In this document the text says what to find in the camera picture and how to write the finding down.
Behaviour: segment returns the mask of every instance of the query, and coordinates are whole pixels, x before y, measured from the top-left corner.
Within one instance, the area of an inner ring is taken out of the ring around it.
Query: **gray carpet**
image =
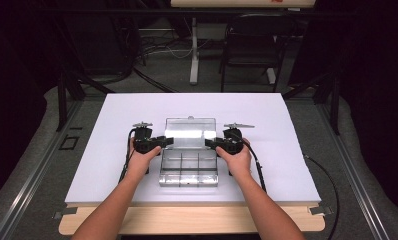
[[[189,84],[191,55],[179,59],[171,53],[154,54],[148,56],[147,66],[136,65],[136,67],[153,79],[180,92],[218,92],[220,53],[218,47],[202,49],[199,83],[196,86]],[[288,56],[294,56],[294,47],[289,54]],[[291,67],[292,63],[291,60],[290,64],[286,64],[286,69],[283,70],[280,91],[288,89],[286,81],[289,66]],[[107,86],[117,92],[161,92],[135,74],[130,75],[124,81]],[[233,86],[232,90],[240,91],[243,88]],[[262,90],[262,88],[254,88],[250,91]],[[33,196],[29,199],[29,204],[18,215],[20,218],[16,218],[13,222],[3,222],[9,217],[7,216],[8,210],[12,207],[14,200],[18,200],[17,196],[20,190],[24,188],[26,180],[30,178],[32,172],[36,170],[39,162],[43,159],[49,143],[56,138],[54,132],[58,119],[56,89],[46,94],[49,107],[42,125],[12,176],[0,192],[0,231],[3,231],[4,228],[8,229],[7,233],[0,232],[2,233],[0,236],[7,236],[10,239],[67,239],[67,237],[59,234],[59,220],[52,219],[52,216],[55,211],[61,211],[65,207],[64,198],[104,99],[104,96],[92,87],[85,86],[85,91],[88,93],[88,97],[82,103],[75,103],[77,106],[75,108],[78,111],[63,133],[64,136],[78,137],[75,148],[73,150],[55,149],[52,151],[50,164],[44,167],[44,175],[39,179],[39,185],[33,189]],[[325,125],[326,119],[321,114],[321,109],[324,109],[324,106],[315,106],[310,101],[309,96],[303,94],[301,98],[287,101],[287,106],[303,152],[327,169],[338,188],[340,217],[333,239],[374,239],[368,221],[357,201],[356,193],[344,172],[342,158],[335,141],[331,137],[330,129]],[[341,101],[340,130],[342,133],[341,140],[357,166],[357,171],[380,214],[383,226],[386,228],[390,239],[398,239],[398,209],[386,198],[374,176],[366,168],[359,153],[359,142],[349,116],[349,109],[344,101]],[[59,147],[61,143],[62,137],[54,145]],[[307,161],[307,165],[323,199],[321,205],[330,206],[336,212],[338,207],[329,178],[313,162]],[[325,219],[326,229],[322,232],[306,233],[307,239],[327,239],[335,222],[335,214],[328,215]]]

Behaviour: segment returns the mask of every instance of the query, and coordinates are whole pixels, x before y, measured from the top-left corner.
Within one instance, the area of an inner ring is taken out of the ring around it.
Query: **black chair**
[[[268,68],[277,69],[275,92],[286,45],[296,28],[295,20],[283,14],[243,14],[233,18],[227,25],[220,64],[221,92],[226,84],[226,66],[264,68],[264,73]]]

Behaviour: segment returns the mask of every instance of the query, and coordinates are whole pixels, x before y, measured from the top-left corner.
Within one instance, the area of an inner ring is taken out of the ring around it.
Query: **hand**
[[[249,143],[246,138],[243,138],[243,141]],[[239,179],[245,176],[252,176],[250,172],[251,153],[246,145],[243,145],[242,151],[235,155],[227,153],[221,147],[216,147],[215,151],[226,161],[228,170],[231,172],[234,178]]]
[[[161,152],[161,147],[157,146],[148,153],[142,154],[134,149],[134,138],[130,139],[130,161],[127,167],[127,174],[130,179],[137,180],[140,182],[145,175],[150,161]]]

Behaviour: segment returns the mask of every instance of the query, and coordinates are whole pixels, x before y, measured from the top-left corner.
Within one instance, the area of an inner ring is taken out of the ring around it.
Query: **desk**
[[[171,0],[172,7],[180,8],[312,8],[315,0]],[[197,51],[197,23],[192,20],[192,67],[190,84],[198,82],[199,53]],[[275,79],[274,72],[268,72],[269,79]]]
[[[108,94],[65,199],[68,207],[78,208],[77,213],[63,217],[60,232],[71,235],[116,186],[132,124],[152,122],[152,136],[160,136],[164,134],[167,118],[188,116],[215,118],[218,137],[222,136],[226,123],[254,125],[255,128],[242,129],[242,133],[251,141],[263,166],[268,194],[303,231],[324,228],[322,216],[308,211],[321,199],[280,94],[173,93]],[[120,233],[256,232],[240,189],[228,175],[224,161],[219,159],[218,163],[217,188],[199,193],[191,188],[191,192],[186,192],[180,190],[186,188],[159,186],[160,156],[157,156],[151,162],[150,173],[136,190],[133,207],[127,212]],[[256,169],[251,171],[257,180]],[[201,219],[200,226],[192,227],[197,219]]]

